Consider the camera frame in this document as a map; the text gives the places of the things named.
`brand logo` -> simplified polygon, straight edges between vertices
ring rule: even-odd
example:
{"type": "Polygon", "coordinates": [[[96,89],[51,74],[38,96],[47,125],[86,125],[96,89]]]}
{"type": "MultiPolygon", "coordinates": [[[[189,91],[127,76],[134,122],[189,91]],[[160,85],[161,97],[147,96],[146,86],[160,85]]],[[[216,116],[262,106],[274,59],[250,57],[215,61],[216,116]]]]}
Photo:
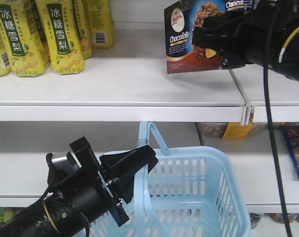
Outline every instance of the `brand logo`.
{"type": "Polygon", "coordinates": [[[232,8],[232,7],[244,7],[244,1],[229,1],[226,3],[226,8],[232,8]]]}
{"type": "Polygon", "coordinates": [[[184,15],[179,8],[175,8],[172,11],[171,26],[176,32],[181,32],[184,29],[184,15]]]}

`chocofello box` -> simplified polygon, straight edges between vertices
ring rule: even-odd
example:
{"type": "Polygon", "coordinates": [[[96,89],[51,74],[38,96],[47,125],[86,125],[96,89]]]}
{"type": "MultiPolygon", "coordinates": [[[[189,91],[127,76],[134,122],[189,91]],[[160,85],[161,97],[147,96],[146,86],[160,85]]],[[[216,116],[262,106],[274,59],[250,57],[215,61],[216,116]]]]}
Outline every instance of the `chocofello box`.
{"type": "Polygon", "coordinates": [[[238,68],[243,65],[192,44],[194,27],[229,10],[244,10],[242,0],[180,0],[165,9],[167,73],[238,68]]]}

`grocery shelf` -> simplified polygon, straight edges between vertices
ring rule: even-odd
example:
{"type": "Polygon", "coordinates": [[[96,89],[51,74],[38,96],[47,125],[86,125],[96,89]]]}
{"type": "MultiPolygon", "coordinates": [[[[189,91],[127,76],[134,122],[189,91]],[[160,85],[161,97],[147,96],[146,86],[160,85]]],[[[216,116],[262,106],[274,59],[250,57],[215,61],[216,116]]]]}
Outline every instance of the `grocery shelf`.
{"type": "Polygon", "coordinates": [[[245,101],[228,71],[168,75],[163,30],[117,30],[83,73],[0,78],[0,121],[235,121],[245,101]]]}
{"type": "MultiPolygon", "coordinates": [[[[299,237],[299,223],[294,221],[290,224],[294,237],[299,237]]],[[[284,224],[274,222],[269,216],[262,217],[257,227],[252,230],[252,237],[286,237],[284,224]]]]}
{"type": "MultiPolygon", "coordinates": [[[[170,147],[200,144],[194,123],[155,123],[170,147]]],[[[85,136],[96,155],[136,148],[138,122],[0,122],[0,206],[26,207],[47,187],[47,153],[85,136]]]]}
{"type": "MultiPolygon", "coordinates": [[[[266,122],[262,72],[258,65],[233,70],[254,113],[254,122],[266,122]]],[[[269,92],[274,122],[299,122],[299,82],[269,71],[269,92]]]]}
{"type": "MultiPolygon", "coordinates": [[[[282,131],[276,130],[285,199],[289,213],[299,213],[299,180],[282,131]]],[[[232,161],[249,212],[280,213],[280,199],[267,129],[245,139],[202,135],[203,144],[226,153],[232,161]]]]}

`black cable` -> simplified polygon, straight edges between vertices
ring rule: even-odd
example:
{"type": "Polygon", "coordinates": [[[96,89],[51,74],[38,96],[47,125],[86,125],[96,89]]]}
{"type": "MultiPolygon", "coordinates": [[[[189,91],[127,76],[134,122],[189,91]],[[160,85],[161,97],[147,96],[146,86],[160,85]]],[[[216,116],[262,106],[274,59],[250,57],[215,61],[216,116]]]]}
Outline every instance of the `black cable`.
{"type": "Polygon", "coordinates": [[[264,66],[263,66],[263,85],[264,85],[264,97],[265,97],[265,106],[266,106],[266,111],[267,111],[270,143],[271,143],[272,154],[273,154],[273,159],[274,159],[274,166],[275,166],[275,170],[276,170],[282,215],[283,215],[284,225],[286,228],[287,235],[288,235],[288,237],[292,237],[292,232],[291,232],[291,227],[290,227],[289,217],[288,217],[288,212],[287,212],[287,206],[286,206],[286,201],[285,201],[285,197],[284,197],[284,190],[283,190],[280,163],[279,163],[278,152],[277,152],[277,145],[276,145],[273,123],[272,123],[271,105],[270,105],[270,97],[269,97],[269,84],[268,84],[269,50],[270,50],[271,42],[272,42],[273,28],[275,26],[277,17],[280,12],[281,0],[279,0],[279,2],[277,2],[277,4],[278,4],[278,6],[273,15],[273,18],[272,18],[272,21],[271,21],[271,24],[269,27],[268,35],[267,35],[267,40],[266,40],[265,59],[264,59],[264,66]]]}

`green label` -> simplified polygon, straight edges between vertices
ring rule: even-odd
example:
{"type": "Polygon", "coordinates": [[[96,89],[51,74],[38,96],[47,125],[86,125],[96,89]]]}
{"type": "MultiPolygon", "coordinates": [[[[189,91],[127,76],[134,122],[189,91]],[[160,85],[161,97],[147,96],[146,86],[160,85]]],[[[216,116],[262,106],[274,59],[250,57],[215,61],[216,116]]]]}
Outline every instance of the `green label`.
{"type": "Polygon", "coordinates": [[[83,32],[80,31],[80,28],[79,28],[79,24],[81,24],[81,16],[80,16],[80,10],[79,10],[79,3],[78,3],[78,0],[73,0],[72,1],[72,4],[74,6],[74,10],[75,10],[75,24],[76,24],[76,30],[77,30],[77,33],[78,33],[78,36],[79,36],[79,39],[82,40],[84,38],[83,36],[83,32]]]}
{"type": "Polygon", "coordinates": [[[52,28],[54,29],[55,39],[57,43],[57,50],[59,54],[71,53],[69,47],[67,35],[64,26],[64,20],[62,16],[62,4],[52,3],[47,4],[52,28]]]}
{"type": "Polygon", "coordinates": [[[14,22],[12,10],[9,5],[0,4],[0,18],[9,40],[12,54],[14,56],[25,56],[22,42],[14,22]]]}
{"type": "Polygon", "coordinates": [[[37,31],[39,32],[41,42],[46,43],[47,39],[46,39],[46,35],[45,35],[44,29],[42,26],[39,10],[36,6],[35,0],[31,0],[31,3],[32,3],[32,11],[33,11],[33,15],[34,15],[34,20],[36,23],[36,28],[37,28],[37,31]]]}

